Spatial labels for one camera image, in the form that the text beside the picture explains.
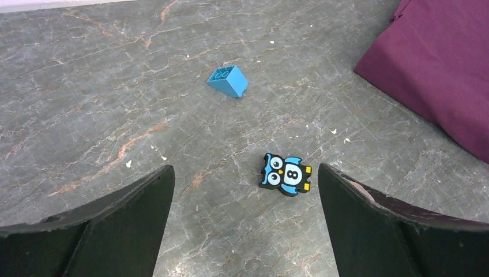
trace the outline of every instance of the maroon fabric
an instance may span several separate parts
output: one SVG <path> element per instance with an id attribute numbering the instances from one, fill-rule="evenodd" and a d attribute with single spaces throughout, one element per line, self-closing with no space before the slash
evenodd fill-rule
<path id="1" fill-rule="evenodd" d="M 489 1 L 402 0 L 355 72 L 489 163 Z"/>

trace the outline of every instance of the owl toy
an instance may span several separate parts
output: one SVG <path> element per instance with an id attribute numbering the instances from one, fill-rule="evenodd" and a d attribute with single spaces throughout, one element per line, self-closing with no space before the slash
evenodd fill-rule
<path id="1" fill-rule="evenodd" d="M 263 157 L 265 167 L 261 170 L 263 180 L 259 184 L 264 189 L 279 189 L 286 196 L 296 196 L 310 190 L 311 167 L 300 164 L 301 158 L 267 153 Z"/>

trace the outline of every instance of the blue slope brick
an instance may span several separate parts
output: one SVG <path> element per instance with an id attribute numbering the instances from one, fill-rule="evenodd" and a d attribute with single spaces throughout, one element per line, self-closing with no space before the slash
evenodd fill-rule
<path id="1" fill-rule="evenodd" d="M 248 87 L 248 81 L 235 65 L 216 69 L 207 80 L 207 84 L 235 98 L 243 96 L 243 91 Z"/>

